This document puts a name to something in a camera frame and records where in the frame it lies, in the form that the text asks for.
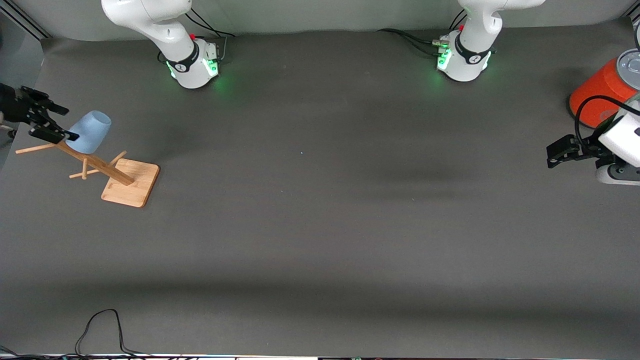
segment wooden base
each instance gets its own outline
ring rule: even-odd
[[[118,204],[142,208],[151,194],[160,167],[155,164],[140,161],[120,159],[115,166],[118,170],[131,176],[133,184],[125,186],[113,178],[109,178],[107,186],[102,192],[102,200],[117,202]]]

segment cable connector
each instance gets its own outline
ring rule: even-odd
[[[449,41],[448,40],[432,40],[431,45],[435,47],[441,47],[442,49],[448,49]]]

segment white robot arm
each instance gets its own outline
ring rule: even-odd
[[[218,75],[216,45],[192,39],[175,20],[191,9],[191,0],[102,0],[102,9],[114,24],[151,39],[183,87],[199,88]]]
[[[458,0],[468,15],[464,30],[455,29],[441,40],[450,46],[442,50],[438,70],[456,81],[472,81],[486,68],[491,46],[502,30],[501,10],[542,5],[545,0]]]
[[[622,109],[598,126],[593,134],[582,138],[579,127],[575,135],[566,135],[547,147],[547,166],[554,168],[565,161],[597,158],[596,179],[604,184],[640,186],[640,102],[636,95],[627,104],[607,96]]]

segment table surface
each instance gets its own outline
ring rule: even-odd
[[[545,162],[633,45],[622,20],[506,29],[455,83],[389,33],[242,36],[185,90],[149,41],[47,43],[56,119],[104,111],[97,154],[161,172],[136,209],[62,152],[7,159],[0,343],[69,352],[115,307],[144,352],[637,359],[640,190]],[[111,317],[83,350],[117,351]]]

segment orange bucket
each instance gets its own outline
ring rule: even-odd
[[[638,92],[630,84],[640,85],[640,52],[636,49],[625,51],[619,58],[609,61],[571,94],[569,107],[573,116],[580,104],[594,95],[606,95],[625,102]],[[580,122],[595,128],[618,109],[606,100],[589,101],[580,114]]]

